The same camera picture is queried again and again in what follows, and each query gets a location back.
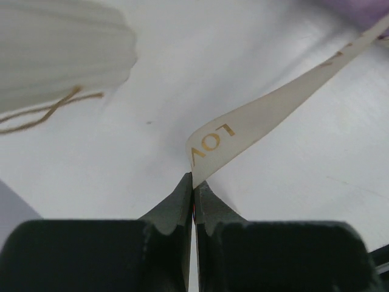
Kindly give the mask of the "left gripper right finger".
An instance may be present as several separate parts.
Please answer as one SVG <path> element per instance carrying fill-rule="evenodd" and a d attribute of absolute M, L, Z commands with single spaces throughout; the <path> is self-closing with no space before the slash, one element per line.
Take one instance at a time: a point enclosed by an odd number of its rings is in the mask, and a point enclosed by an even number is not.
<path fill-rule="evenodd" d="M 249 221 L 194 189 L 201 291 L 379 291 L 359 234 L 340 221 Z"/>

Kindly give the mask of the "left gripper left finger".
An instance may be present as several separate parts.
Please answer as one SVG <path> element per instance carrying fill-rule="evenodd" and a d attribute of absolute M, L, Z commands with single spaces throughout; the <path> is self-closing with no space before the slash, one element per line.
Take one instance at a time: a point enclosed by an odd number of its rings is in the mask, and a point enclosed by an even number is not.
<path fill-rule="evenodd" d="M 2 291 L 187 291 L 192 175 L 136 220 L 30 220 L 1 250 Z"/>

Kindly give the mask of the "cream printed ribbon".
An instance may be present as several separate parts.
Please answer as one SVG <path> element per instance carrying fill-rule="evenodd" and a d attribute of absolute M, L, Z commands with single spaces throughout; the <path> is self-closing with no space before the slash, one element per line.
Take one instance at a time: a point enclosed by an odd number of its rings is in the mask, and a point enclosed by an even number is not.
<path fill-rule="evenodd" d="M 308 72 L 197 129 L 185 148 L 193 187 L 269 134 L 388 29 L 388 17 Z"/>

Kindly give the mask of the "purple wrapping paper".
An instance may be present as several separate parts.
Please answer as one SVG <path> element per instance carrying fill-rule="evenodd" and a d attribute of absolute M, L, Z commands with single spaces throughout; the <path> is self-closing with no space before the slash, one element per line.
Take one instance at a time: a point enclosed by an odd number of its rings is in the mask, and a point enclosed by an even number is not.
<path fill-rule="evenodd" d="M 388 15 L 388 0 L 321 0 L 318 5 L 348 21 L 360 32 Z"/>

